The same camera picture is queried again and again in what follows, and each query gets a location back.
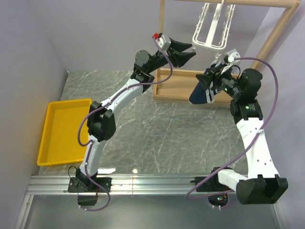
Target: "wooden beam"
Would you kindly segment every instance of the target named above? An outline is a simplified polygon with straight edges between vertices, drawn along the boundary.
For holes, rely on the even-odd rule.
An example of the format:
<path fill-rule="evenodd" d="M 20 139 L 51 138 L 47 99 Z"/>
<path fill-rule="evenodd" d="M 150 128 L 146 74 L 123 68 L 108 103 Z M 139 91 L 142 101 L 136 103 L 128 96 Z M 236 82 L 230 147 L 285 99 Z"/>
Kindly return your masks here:
<path fill-rule="evenodd" d="M 263 60 L 266 58 L 267 54 L 270 52 L 270 50 L 274 46 L 275 42 L 277 41 L 279 36 L 284 31 L 285 27 L 289 23 L 290 19 L 294 15 L 294 13 L 297 10 L 297 8 L 299 7 L 300 3 L 301 3 L 301 1 L 296 1 L 292 8 L 285 9 L 285 11 L 281 15 L 280 19 L 277 21 L 275 27 L 271 31 L 266 42 L 264 43 L 261 50 L 259 51 L 257 58 L 260 58 Z M 251 65 L 251 68 L 258 70 L 259 67 L 261 66 L 261 64 L 262 64 L 261 62 L 254 61 Z"/>
<path fill-rule="evenodd" d="M 179 1 L 196 1 L 221 3 L 222 0 L 179 0 Z M 225 0 L 225 4 L 247 5 L 247 6 L 266 6 L 266 7 L 293 7 L 295 0 Z"/>
<path fill-rule="evenodd" d="M 163 32 L 165 0 L 160 0 L 159 32 Z"/>

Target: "white plastic holder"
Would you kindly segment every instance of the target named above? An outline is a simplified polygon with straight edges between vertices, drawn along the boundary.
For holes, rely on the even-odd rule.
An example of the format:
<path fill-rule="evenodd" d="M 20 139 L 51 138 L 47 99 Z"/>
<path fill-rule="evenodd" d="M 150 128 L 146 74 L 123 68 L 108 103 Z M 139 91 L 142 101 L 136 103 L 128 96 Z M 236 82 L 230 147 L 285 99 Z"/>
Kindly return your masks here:
<path fill-rule="evenodd" d="M 236 58 L 240 58 L 240 54 L 236 51 L 236 49 L 232 49 L 231 51 L 227 52 L 228 55 L 228 63 L 221 72 L 221 75 L 228 71 L 233 65 L 236 65 L 240 62 L 240 60 L 236 60 Z"/>
<path fill-rule="evenodd" d="M 204 47 L 207 49 L 211 49 L 211 50 L 215 50 L 215 51 L 220 51 L 226 48 L 227 45 L 227 40 L 228 40 L 228 36 L 229 36 L 229 31 L 230 31 L 230 27 L 231 27 L 231 22 L 232 22 L 232 17 L 233 17 L 233 13 L 234 13 L 234 9 L 235 9 L 235 5 L 229 5 L 227 6 L 227 10 L 226 10 L 226 21 L 224 22 L 224 31 L 222 33 L 222 38 L 221 41 L 219 42 L 218 46 L 217 45 L 213 45 L 213 40 L 214 40 L 214 36 L 216 33 L 216 28 L 219 22 L 219 16 L 221 14 L 221 10 L 223 8 L 224 5 L 224 0 L 222 1 L 222 3 L 217 4 L 216 6 L 216 10 L 214 13 L 214 17 L 211 23 L 211 27 L 208 33 L 208 36 L 206 38 L 205 42 L 201 42 L 198 40 L 198 36 L 199 33 L 203 27 L 203 21 L 205 19 L 206 13 L 209 11 L 209 9 L 211 8 L 211 3 L 205 3 L 202 13 L 199 17 L 199 22 L 196 26 L 196 30 L 194 32 L 192 41 L 193 44 L 196 46 L 200 46 L 200 47 Z"/>

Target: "cable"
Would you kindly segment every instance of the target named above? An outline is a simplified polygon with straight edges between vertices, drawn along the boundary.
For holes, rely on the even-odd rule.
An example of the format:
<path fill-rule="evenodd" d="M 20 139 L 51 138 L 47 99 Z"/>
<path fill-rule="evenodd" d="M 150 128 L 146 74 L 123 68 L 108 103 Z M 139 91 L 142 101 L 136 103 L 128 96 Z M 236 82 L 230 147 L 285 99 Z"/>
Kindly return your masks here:
<path fill-rule="evenodd" d="M 90 117 L 90 115 L 92 115 L 92 114 L 94 114 L 94 113 L 96 113 L 96 112 L 98 112 L 98 111 L 100 111 L 100 110 L 106 108 L 107 106 L 109 106 L 114 100 L 116 100 L 122 93 L 124 93 L 124 92 L 127 91 L 128 89 L 130 89 L 130 88 L 132 88 L 132 87 L 136 87 L 136 86 L 154 85 L 154 84 L 164 83 L 165 81 L 167 81 L 167 80 L 170 79 L 170 77 L 171 77 L 172 74 L 173 74 L 173 64 L 172 64 L 172 62 L 170 61 L 170 59 L 168 58 L 168 56 L 166 55 L 165 51 L 163 51 L 163 50 L 161 49 L 161 47 L 158 45 L 158 43 L 156 42 L 155 38 L 153 38 L 153 42 L 154 42 L 154 44 L 157 46 L 158 50 L 159 50 L 159 51 L 162 53 L 162 55 L 165 57 L 165 59 L 167 60 L 169 66 L 170 66 L 171 71 L 170 71 L 170 74 L 168 75 L 168 77 L 165 78 L 164 80 L 161 80 L 161 81 L 158 81 L 158 82 L 151 82 L 151 83 L 135 83 L 135 84 L 130 85 L 128 88 L 123 88 L 122 90 L 120 90 L 120 91 L 110 100 L 109 103 L 107 103 L 107 104 L 105 104 L 104 106 L 102 106 L 102 107 L 100 107 L 100 108 L 98 108 L 98 109 L 95 109 L 95 110 L 91 111 L 89 114 L 87 114 L 87 115 L 85 116 L 85 118 L 82 120 L 82 122 L 81 122 L 81 124 L 80 124 L 80 127 L 79 127 L 79 129 L 78 129 L 78 131 L 77 131 L 77 141 L 78 141 L 78 143 L 79 143 L 81 146 L 87 146 L 87 145 L 91 144 L 91 145 L 89 146 L 88 154 L 87 154 L 87 157 L 86 157 L 86 159 L 85 159 L 85 173 L 86 173 L 86 176 L 87 176 L 87 178 L 88 178 L 93 184 L 95 184 L 98 188 L 100 188 L 101 190 L 103 190 L 103 191 L 104 191 L 105 193 L 107 193 L 107 195 L 108 195 L 108 201 L 107 201 L 107 203 L 106 203 L 103 207 L 97 208 L 97 209 L 90 209 L 90 208 L 85 208 L 85 207 L 81 206 L 81 208 L 84 209 L 85 211 L 99 211 L 99 210 L 102 210 L 102 209 L 106 208 L 106 207 L 108 206 L 108 204 L 110 203 L 110 194 L 109 194 L 108 190 L 106 190 L 103 186 L 101 186 L 101 185 L 99 185 L 98 183 L 96 183 L 96 182 L 90 177 L 90 175 L 89 175 L 89 173 L 88 173 L 87 164 L 88 164 L 89 156 L 90 156 L 90 153 L 91 153 L 91 150 L 92 150 L 92 145 L 93 145 L 94 141 L 93 141 L 93 140 L 89 140 L 89 141 L 88 141 L 87 143 L 85 143 L 85 144 L 83 144 L 83 143 L 81 142 L 81 129 L 82 129 L 82 126 L 84 125 L 85 121 Z"/>
<path fill-rule="evenodd" d="M 70 176 L 69 171 L 70 171 L 70 168 L 72 168 L 72 167 L 74 167 L 74 168 L 77 170 L 77 168 L 76 168 L 75 166 L 70 166 L 70 167 L 68 168 L 68 176 L 70 177 L 70 180 L 71 180 L 71 176 Z"/>
<path fill-rule="evenodd" d="M 275 82 L 275 96 L 274 96 L 274 102 L 273 102 L 273 106 L 271 109 L 271 112 L 269 114 L 269 116 L 267 117 L 267 119 L 264 121 L 263 125 L 261 126 L 260 130 L 264 129 L 264 127 L 268 124 L 269 120 L 271 119 L 274 111 L 275 111 L 275 107 L 276 107 L 276 103 L 277 103 L 277 98 L 278 98 L 278 80 L 277 80 L 277 76 L 275 73 L 275 70 L 273 69 L 273 67 L 266 61 L 261 60 L 259 58 L 255 58 L 255 57 L 242 57 L 242 58 L 236 58 L 236 60 L 255 60 L 255 61 L 260 61 L 262 63 L 264 63 L 265 65 L 268 66 L 268 68 L 271 70 L 273 77 L 274 77 L 274 82 Z M 237 157 L 235 157 L 233 160 L 229 161 L 228 163 L 226 163 L 225 165 L 221 166 L 219 169 L 215 170 L 214 172 L 212 172 L 209 176 L 207 176 L 204 180 L 202 180 L 201 182 L 199 182 L 196 186 L 194 186 L 190 191 L 188 191 L 185 194 L 185 198 L 186 199 L 200 199 L 200 198 L 206 198 L 209 196 L 215 196 L 215 195 L 221 195 L 224 192 L 219 192 L 219 193 L 214 193 L 214 194 L 210 194 L 210 195 L 203 195 L 203 196 L 195 196 L 195 197 L 189 197 L 189 195 L 194 192 L 197 188 L 199 188 L 202 184 L 204 184 L 206 181 L 208 181 L 209 179 L 211 179 L 213 176 L 215 176 L 219 171 L 221 171 L 222 169 L 228 167 L 230 164 L 234 163 L 235 161 L 237 161 L 238 159 L 240 159 L 242 156 L 244 156 L 248 150 L 254 145 L 254 143 L 256 142 L 257 138 L 259 137 L 260 133 L 257 133 L 255 135 L 255 137 L 253 138 L 252 142 L 250 143 L 250 145 Z"/>
<path fill-rule="evenodd" d="M 224 209 L 224 208 L 228 208 L 228 207 L 232 206 L 233 204 L 235 204 L 237 202 L 237 200 L 238 199 L 236 197 L 231 203 L 227 204 L 226 206 L 220 207 L 220 209 Z"/>

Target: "glass panel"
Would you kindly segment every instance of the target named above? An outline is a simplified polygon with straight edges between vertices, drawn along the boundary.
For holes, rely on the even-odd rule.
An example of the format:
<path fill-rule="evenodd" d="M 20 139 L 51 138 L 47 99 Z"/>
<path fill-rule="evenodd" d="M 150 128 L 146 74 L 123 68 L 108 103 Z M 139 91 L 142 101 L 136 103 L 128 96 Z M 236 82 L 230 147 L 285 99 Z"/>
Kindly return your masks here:
<path fill-rule="evenodd" d="M 76 196 L 35 196 L 26 229 L 274 229 L 279 228 L 272 205 L 211 209 L 206 199 L 183 196 L 113 196 L 101 212 L 77 208 Z"/>

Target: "white bracket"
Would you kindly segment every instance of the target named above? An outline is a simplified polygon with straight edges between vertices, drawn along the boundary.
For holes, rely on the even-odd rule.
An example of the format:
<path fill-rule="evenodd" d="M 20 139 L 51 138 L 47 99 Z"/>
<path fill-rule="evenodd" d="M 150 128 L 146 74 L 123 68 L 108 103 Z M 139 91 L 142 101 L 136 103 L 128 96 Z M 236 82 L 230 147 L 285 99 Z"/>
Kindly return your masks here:
<path fill-rule="evenodd" d="M 260 130 L 263 123 L 264 121 L 258 118 L 249 118 L 248 120 L 242 119 L 236 124 L 245 148 L 250 145 L 255 135 L 260 133 L 256 142 L 246 153 L 249 179 L 257 178 L 257 175 L 274 178 L 276 174 L 279 174 L 271 159 L 265 133 Z"/>
<path fill-rule="evenodd" d="M 224 72 L 228 71 L 233 65 L 236 65 L 236 64 L 238 64 L 240 62 L 240 60 L 235 60 L 235 58 L 240 58 L 240 55 L 236 51 L 236 49 L 233 49 L 233 50 L 229 51 L 227 53 L 227 55 L 228 55 L 228 63 L 227 63 L 227 66 L 225 66 L 223 68 L 223 70 L 221 71 L 221 75 Z"/>
<path fill-rule="evenodd" d="M 247 180 L 248 178 L 234 172 L 233 169 L 223 169 L 217 173 L 218 182 L 228 186 L 233 191 L 236 191 L 236 185 L 240 180 Z"/>
<path fill-rule="evenodd" d="M 224 22 L 224 30 L 222 33 L 221 41 L 219 42 L 218 46 L 213 45 L 213 40 L 214 40 L 216 28 L 217 28 L 218 21 L 219 21 L 219 16 L 221 14 L 223 5 L 224 5 L 224 0 L 222 0 L 222 3 L 217 4 L 207 39 L 205 42 L 201 42 L 201 41 L 199 41 L 198 36 L 203 27 L 203 21 L 205 19 L 206 13 L 210 9 L 210 6 L 211 6 L 211 3 L 205 3 L 202 13 L 199 17 L 199 22 L 196 26 L 196 30 L 193 35 L 192 41 L 193 41 L 194 45 L 204 47 L 207 49 L 211 49 L 211 50 L 215 50 L 215 51 L 223 50 L 224 48 L 226 48 L 235 5 L 227 6 L 226 13 L 225 13 L 226 21 Z"/>
<path fill-rule="evenodd" d="M 167 51 L 172 43 L 170 37 L 164 34 L 162 34 L 162 36 L 159 37 L 156 42 L 163 51 Z"/>

